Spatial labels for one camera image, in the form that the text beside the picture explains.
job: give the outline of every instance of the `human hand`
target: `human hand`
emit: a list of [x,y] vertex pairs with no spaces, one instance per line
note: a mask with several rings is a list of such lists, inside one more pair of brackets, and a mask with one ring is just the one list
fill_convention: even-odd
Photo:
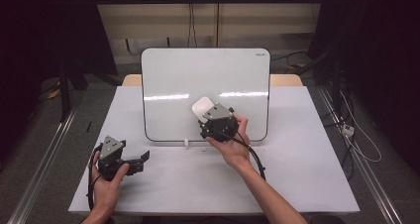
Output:
[[83,223],[105,223],[114,212],[120,196],[120,183],[129,170],[130,165],[123,164],[115,174],[112,181],[107,181],[98,171],[96,164],[99,160],[100,152],[95,154],[92,165],[92,180],[94,183],[94,207],[89,216]]
[[[239,123],[238,134],[235,135],[235,138],[240,141],[244,140],[248,145],[250,143],[250,138],[247,135],[248,119],[237,113],[234,113],[234,117]],[[211,137],[207,137],[206,141],[219,150],[226,163],[235,170],[251,165],[250,153],[243,145],[233,140],[220,143]]]

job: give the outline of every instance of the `white table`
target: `white table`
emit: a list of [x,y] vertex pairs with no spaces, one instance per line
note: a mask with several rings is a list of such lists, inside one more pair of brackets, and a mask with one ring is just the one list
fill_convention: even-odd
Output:
[[[263,213],[235,171],[206,143],[189,149],[145,137],[142,87],[118,87],[97,145],[106,135],[126,140],[123,159],[151,158],[125,177],[115,211],[135,215]],[[360,211],[306,87],[270,89],[268,135],[254,144],[268,183],[299,212]],[[89,211],[87,170],[69,207]]]

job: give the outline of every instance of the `electrical outlet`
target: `electrical outlet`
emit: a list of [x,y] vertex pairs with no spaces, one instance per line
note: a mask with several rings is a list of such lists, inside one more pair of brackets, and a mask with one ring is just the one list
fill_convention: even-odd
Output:
[[355,134],[355,128],[344,124],[342,128],[342,134],[347,135],[349,138],[351,138],[353,134]]

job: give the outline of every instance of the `wrist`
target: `wrist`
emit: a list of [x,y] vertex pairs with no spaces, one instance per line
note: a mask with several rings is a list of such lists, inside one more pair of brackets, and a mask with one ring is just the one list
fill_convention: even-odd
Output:
[[234,170],[240,175],[244,176],[244,174],[249,172],[256,172],[253,165],[251,165],[250,161],[238,164],[234,166]]
[[94,207],[92,211],[90,211],[89,216],[83,221],[84,224],[102,224],[106,223],[106,221],[111,217],[112,212],[100,208],[100,207]]

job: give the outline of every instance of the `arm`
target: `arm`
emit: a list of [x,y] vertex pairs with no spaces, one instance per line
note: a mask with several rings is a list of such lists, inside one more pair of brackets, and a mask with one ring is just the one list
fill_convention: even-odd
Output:
[[[248,119],[237,114],[235,118],[240,123],[238,133],[244,138],[245,143],[249,144],[250,139],[246,134]],[[270,223],[306,223],[299,212],[260,177],[251,165],[247,148],[234,141],[219,143],[209,137],[206,141],[218,149],[226,163],[242,177]]]
[[99,177],[94,185],[95,206],[87,218],[84,219],[83,224],[102,224],[111,217],[120,195],[120,183],[123,181],[124,175],[126,175],[130,167],[128,164],[122,165],[118,169],[114,179],[107,181],[99,176],[100,173],[96,167],[99,154],[99,152],[95,154],[92,168],[92,179],[95,180]]

